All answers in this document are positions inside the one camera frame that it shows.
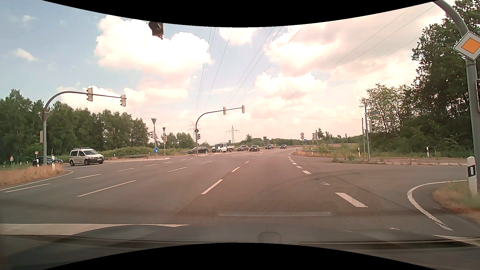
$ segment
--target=grass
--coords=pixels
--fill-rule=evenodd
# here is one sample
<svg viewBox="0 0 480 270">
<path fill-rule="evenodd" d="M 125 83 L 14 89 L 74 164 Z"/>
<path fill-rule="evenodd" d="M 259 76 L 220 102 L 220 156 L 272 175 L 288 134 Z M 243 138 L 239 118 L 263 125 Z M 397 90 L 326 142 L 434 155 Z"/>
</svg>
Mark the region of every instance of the grass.
<svg viewBox="0 0 480 270">
<path fill-rule="evenodd" d="M 445 184 L 434 190 L 432 197 L 442 207 L 480 223 L 480 194 L 471 194 L 467 181 Z"/>
<path fill-rule="evenodd" d="M 63 166 L 55 164 L 55 170 L 51 166 L 30 166 L 17 167 L 11 170 L 0 170 L 0 186 L 26 183 L 35 179 L 58 175 L 62 172 Z"/>
</svg>

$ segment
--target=sky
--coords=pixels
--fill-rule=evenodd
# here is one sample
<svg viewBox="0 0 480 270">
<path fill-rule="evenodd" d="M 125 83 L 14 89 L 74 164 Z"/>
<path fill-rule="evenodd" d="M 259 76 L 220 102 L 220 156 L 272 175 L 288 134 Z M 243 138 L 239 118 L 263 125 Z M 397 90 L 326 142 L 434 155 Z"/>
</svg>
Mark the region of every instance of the sky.
<svg viewBox="0 0 480 270">
<path fill-rule="evenodd" d="M 193 134 L 210 144 L 253 137 L 306 139 L 321 128 L 359 135 L 359 100 L 376 83 L 410 85 L 422 29 L 445 13 L 429 2 L 309 25 L 222 28 L 148 22 L 37 0 L 0 1 L 0 97 L 59 100 L 92 112 L 128 112 L 153 130 Z"/>
</svg>

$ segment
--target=dark car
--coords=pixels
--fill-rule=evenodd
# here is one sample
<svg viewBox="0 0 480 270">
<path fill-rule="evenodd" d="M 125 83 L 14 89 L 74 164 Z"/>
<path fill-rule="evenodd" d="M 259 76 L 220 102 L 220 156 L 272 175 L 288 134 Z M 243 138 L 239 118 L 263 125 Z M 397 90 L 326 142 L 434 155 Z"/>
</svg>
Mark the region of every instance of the dark car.
<svg viewBox="0 0 480 270">
<path fill-rule="evenodd" d="M 260 151 L 260 146 L 252 145 L 252 147 L 250 147 L 250 151 Z"/>
<path fill-rule="evenodd" d="M 248 146 L 247 146 L 247 145 L 241 145 L 241 146 L 239 146 L 239 147 L 237 148 L 237 152 L 238 152 L 238 151 L 245 151 L 245 150 L 247 150 L 247 149 L 248 149 Z"/>
<path fill-rule="evenodd" d="M 197 153 L 197 148 L 194 147 L 192 150 L 188 151 L 189 154 L 196 154 Z M 208 153 L 208 148 L 206 148 L 205 146 L 199 146 L 198 147 L 198 153 L 201 154 L 201 153 Z"/>
</svg>

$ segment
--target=asphalt road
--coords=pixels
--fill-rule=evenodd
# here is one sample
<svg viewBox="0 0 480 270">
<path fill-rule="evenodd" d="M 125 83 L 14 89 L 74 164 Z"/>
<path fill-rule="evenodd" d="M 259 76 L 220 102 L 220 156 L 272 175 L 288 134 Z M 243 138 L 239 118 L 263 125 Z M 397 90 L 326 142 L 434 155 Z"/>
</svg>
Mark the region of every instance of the asphalt road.
<svg viewBox="0 0 480 270">
<path fill-rule="evenodd" d="M 465 167 L 340 164 L 292 151 L 65 166 L 68 174 L 61 177 L 0 189 L 0 234 L 251 221 L 480 236 L 480 226 L 433 202 L 429 193 L 438 184 L 412 196 L 441 223 L 407 197 L 421 184 L 466 179 Z M 11 241 L 4 238 L 6 245 Z"/>
</svg>

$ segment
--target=street sign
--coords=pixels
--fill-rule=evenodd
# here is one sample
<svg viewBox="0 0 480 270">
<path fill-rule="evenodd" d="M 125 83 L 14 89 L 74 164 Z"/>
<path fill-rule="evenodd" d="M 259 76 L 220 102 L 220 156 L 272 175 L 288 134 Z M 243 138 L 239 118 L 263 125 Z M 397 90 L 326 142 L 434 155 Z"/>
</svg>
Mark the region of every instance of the street sign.
<svg viewBox="0 0 480 270">
<path fill-rule="evenodd" d="M 480 55 L 480 37 L 469 31 L 453 49 L 472 60 L 476 60 Z"/>
</svg>

